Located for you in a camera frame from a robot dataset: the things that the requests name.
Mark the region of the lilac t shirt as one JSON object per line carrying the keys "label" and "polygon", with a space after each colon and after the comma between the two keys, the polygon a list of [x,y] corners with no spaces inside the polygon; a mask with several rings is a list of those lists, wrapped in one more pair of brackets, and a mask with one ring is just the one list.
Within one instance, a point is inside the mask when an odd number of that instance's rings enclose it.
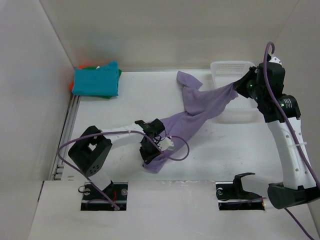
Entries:
{"label": "lilac t shirt", "polygon": [[165,155],[160,154],[149,164],[142,165],[151,173],[158,173],[167,162],[167,156],[171,156],[183,148],[185,142],[188,142],[207,120],[219,116],[226,106],[238,97],[238,93],[231,83],[217,89],[200,91],[203,84],[188,73],[179,71],[176,80],[182,86],[184,111],[160,121],[163,123],[168,137],[178,136],[178,138],[172,140],[174,143],[173,151],[166,150]]}

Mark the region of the teal t shirt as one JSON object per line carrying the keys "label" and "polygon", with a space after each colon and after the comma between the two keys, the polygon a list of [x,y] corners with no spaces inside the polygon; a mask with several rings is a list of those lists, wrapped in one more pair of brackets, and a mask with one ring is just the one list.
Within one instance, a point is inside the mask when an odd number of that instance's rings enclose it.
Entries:
{"label": "teal t shirt", "polygon": [[119,95],[119,65],[116,61],[95,70],[75,69],[72,94],[75,96],[115,96]]}

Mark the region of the green t shirt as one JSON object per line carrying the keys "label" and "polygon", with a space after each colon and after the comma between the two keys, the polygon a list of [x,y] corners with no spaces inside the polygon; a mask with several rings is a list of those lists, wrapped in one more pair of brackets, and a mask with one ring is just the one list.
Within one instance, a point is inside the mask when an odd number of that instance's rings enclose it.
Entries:
{"label": "green t shirt", "polygon": [[[83,69],[84,70],[96,70],[100,68],[100,66],[84,66]],[[122,70],[121,69],[118,69],[118,80],[117,80],[117,85],[119,87],[119,80],[120,80],[120,76],[122,74]],[[92,96],[92,97],[99,97],[99,98],[103,98],[103,99],[111,99],[113,98],[114,96],[110,96],[110,95],[105,95],[105,96]]]}

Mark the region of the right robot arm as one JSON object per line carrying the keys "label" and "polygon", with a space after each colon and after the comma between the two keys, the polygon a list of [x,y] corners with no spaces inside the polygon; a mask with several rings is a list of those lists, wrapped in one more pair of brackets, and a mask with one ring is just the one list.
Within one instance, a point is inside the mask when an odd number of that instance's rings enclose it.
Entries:
{"label": "right robot arm", "polygon": [[297,100],[283,93],[285,69],[281,64],[249,67],[233,83],[235,91],[257,103],[278,151],[283,181],[270,183],[267,196],[276,209],[313,202],[320,197],[301,131],[301,112]]}

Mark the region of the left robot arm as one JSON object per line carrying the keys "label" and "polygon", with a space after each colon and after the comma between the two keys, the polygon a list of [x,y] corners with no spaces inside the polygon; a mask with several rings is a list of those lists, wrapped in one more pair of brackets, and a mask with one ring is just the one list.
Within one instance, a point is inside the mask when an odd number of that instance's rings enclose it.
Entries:
{"label": "left robot arm", "polygon": [[155,119],[150,123],[137,120],[126,127],[111,130],[111,135],[99,135],[76,141],[68,151],[68,156],[80,172],[88,177],[108,197],[113,193],[114,183],[102,170],[111,150],[129,144],[140,144],[140,155],[145,164],[149,164],[161,152],[147,139],[154,143],[165,131],[164,124]]}

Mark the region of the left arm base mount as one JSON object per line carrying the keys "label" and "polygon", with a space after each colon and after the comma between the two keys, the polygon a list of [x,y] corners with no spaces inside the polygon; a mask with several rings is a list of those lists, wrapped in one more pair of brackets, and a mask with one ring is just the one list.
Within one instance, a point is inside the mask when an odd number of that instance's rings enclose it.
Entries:
{"label": "left arm base mount", "polygon": [[[82,194],[80,205],[81,211],[113,212],[116,210],[107,198],[101,195],[89,182],[80,186],[78,192]],[[115,182],[111,190],[107,191],[106,195],[119,207],[119,211],[127,210],[127,182]]]}

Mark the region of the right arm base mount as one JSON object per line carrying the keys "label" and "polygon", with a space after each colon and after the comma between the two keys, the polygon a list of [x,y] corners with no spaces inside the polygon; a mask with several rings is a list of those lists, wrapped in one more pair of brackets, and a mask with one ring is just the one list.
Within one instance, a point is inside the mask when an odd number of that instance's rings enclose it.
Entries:
{"label": "right arm base mount", "polygon": [[264,211],[264,197],[243,188],[242,178],[253,172],[237,174],[232,181],[216,181],[216,198],[220,211]]}

